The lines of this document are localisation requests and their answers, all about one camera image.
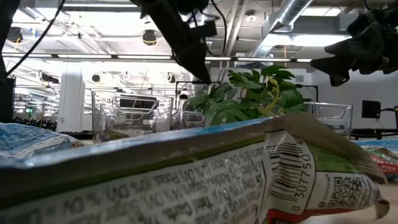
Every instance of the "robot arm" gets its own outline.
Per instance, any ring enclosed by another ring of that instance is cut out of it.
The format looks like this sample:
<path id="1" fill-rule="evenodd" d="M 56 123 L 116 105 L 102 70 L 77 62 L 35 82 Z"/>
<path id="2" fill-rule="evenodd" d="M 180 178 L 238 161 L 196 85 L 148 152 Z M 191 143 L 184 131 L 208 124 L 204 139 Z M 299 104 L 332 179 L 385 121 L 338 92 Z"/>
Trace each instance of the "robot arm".
<path id="1" fill-rule="evenodd" d="M 381 9 L 360 15 L 348 26 L 352 38 L 325 47 L 335 55 L 311 61 L 311 66 L 330 76 L 332 86 L 349 80 L 349 70 L 368 75 L 398 69 L 398 0 Z"/>

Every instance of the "fluorescent light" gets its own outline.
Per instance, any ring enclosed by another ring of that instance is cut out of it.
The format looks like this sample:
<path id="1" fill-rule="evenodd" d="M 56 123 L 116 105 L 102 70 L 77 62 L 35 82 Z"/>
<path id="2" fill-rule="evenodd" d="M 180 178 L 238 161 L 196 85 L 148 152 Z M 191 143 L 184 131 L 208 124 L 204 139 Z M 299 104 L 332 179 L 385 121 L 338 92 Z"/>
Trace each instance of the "fluorescent light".
<path id="1" fill-rule="evenodd" d="M 112 58 L 110 55 L 83 55 L 83 54 L 76 54 L 76 55 L 58 55 L 60 58 Z"/>
<path id="2" fill-rule="evenodd" d="M 65 3 L 64 7 L 137 7 L 135 4 L 73 4 Z"/>
<path id="3" fill-rule="evenodd" d="M 171 56 L 160 56 L 160 55 L 118 55 L 120 59 L 143 59 L 143 60 L 170 60 Z"/>
<path id="4" fill-rule="evenodd" d="M 349 39 L 343 35 L 297 35 L 292 39 L 292 45 L 304 47 L 325 47 Z"/>
<path id="5" fill-rule="evenodd" d="M 48 109 L 48 110 L 57 110 L 58 107 L 54 107 L 54 106 L 45 106 L 45 109 Z"/>
<path id="6" fill-rule="evenodd" d="M 42 102 L 39 102 L 39 101 L 30 101 L 29 103 L 38 104 L 38 105 L 42 105 L 43 104 Z"/>
<path id="7" fill-rule="evenodd" d="M 244 58 L 239 57 L 236 59 L 241 62 L 290 62 L 289 58 Z"/>
<path id="8" fill-rule="evenodd" d="M 23 57 L 25 54 L 21 53 L 3 53 L 3 57 Z M 41 57 L 52 57 L 50 54 L 30 54 L 28 58 L 41 58 Z"/>
<path id="9" fill-rule="evenodd" d="M 209 61 L 213 61 L 213 60 L 215 60 L 215 61 L 229 61 L 229 60 L 231 60 L 231 58 L 230 57 L 206 57 L 205 60 L 209 60 Z"/>
<path id="10" fill-rule="evenodd" d="M 35 58 L 35 57 L 41 58 L 41 57 L 52 57 L 52 56 L 50 54 L 32 54 L 32 55 L 29 55 L 28 58 L 29 57 L 31 57 L 31 58 Z"/>
<path id="11" fill-rule="evenodd" d="M 312 61 L 312 59 L 297 59 L 297 62 L 309 63 L 311 61 Z"/>

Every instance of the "ventilation duct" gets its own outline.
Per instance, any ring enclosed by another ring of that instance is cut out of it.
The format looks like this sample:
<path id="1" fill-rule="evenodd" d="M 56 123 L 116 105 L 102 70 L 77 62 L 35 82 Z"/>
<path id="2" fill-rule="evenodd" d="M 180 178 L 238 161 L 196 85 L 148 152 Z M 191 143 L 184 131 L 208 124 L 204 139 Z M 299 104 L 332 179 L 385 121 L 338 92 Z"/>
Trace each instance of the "ventilation duct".
<path id="1" fill-rule="evenodd" d="M 274 45 L 269 42 L 268 34 L 270 31 L 290 26 L 303 13 L 303 11 L 312 3 L 313 0 L 284 0 L 280 10 L 267 16 L 262 27 L 263 40 L 251 54 L 252 57 L 266 57 Z"/>

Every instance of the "nutrition label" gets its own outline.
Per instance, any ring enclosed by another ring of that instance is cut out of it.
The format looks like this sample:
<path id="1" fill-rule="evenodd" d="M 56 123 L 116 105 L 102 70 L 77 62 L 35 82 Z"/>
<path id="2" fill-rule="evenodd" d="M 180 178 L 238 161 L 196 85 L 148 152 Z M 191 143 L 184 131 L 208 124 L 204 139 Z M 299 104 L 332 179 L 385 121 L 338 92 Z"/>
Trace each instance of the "nutrition label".
<path id="1" fill-rule="evenodd" d="M 74 190 L 0 212 L 7 224 L 255 223 L 264 143 Z"/>

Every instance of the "clear plastic bin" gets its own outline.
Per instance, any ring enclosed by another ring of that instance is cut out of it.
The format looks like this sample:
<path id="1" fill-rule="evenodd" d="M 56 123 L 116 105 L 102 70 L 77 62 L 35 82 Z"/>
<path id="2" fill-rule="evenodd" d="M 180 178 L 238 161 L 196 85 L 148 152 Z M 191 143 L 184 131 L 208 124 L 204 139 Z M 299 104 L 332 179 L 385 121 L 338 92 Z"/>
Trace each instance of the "clear plastic bin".
<path id="1" fill-rule="evenodd" d="M 205 127 L 205 116 L 197 111 L 184 111 L 183 104 L 186 100 L 180 100 L 178 111 L 173 114 L 174 129 L 202 128 Z"/>
<path id="2" fill-rule="evenodd" d="M 173 98 L 94 91 L 94 143 L 170 131 Z"/>
<path id="3" fill-rule="evenodd" d="M 313 102 L 305 102 L 305 105 L 307 112 L 312 116 L 329 126 L 336 133 L 349 138 L 353 119 L 353 106 Z"/>
<path id="4" fill-rule="evenodd" d="M 205 127 L 205 115 L 201 112 L 183 111 L 181 112 L 181 129 Z"/>

